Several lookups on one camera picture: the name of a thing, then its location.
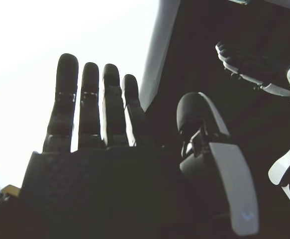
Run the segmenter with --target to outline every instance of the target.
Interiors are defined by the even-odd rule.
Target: dark wall
[[[260,207],[258,238],[290,238],[290,202],[268,178],[271,165],[290,148],[290,99],[254,91],[245,81],[232,82],[215,50],[220,40],[286,66],[290,10],[256,0],[248,6],[225,0],[182,0],[158,94],[146,114],[157,140],[179,154],[178,101],[192,91],[209,96],[253,174]]]

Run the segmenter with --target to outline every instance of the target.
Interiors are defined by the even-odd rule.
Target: bright white light
[[[59,57],[77,57],[79,80],[86,62],[95,62],[100,75],[112,63],[121,78],[142,79],[158,5],[158,0],[0,0],[0,187],[20,187],[32,151],[42,149]]]

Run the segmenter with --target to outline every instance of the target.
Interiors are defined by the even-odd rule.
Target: black finger
[[[70,152],[79,64],[75,56],[63,54],[56,74],[55,101],[43,152]]]
[[[98,66],[86,63],[82,76],[78,149],[100,147],[98,85]]]
[[[151,145],[153,140],[146,120],[145,112],[140,106],[138,84],[133,75],[125,75],[122,81],[122,90],[125,117],[126,119],[129,118],[131,123],[131,127],[129,127],[129,120],[126,120],[127,129],[132,128],[133,139],[132,142],[129,142],[129,145]]]
[[[105,65],[102,83],[104,143],[106,146],[128,145],[119,72],[115,65]]]

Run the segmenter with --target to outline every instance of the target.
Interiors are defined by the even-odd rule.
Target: robotic hand
[[[225,69],[232,72],[233,78],[255,83],[259,89],[270,94],[290,97],[290,68],[287,71],[287,82],[285,76],[265,57],[251,55],[222,42],[215,49]],[[273,184],[281,186],[290,200],[290,150],[270,168],[269,179]]]
[[[9,236],[187,239],[258,232],[250,171],[206,95],[189,93],[179,102],[177,124],[184,140],[179,166],[168,147],[158,147],[151,137],[135,77],[126,75],[121,89],[118,69],[107,64],[101,91],[98,78],[97,65],[87,63],[78,150],[70,152],[78,61],[61,56],[43,152],[33,152],[16,213],[5,219],[13,222]]]

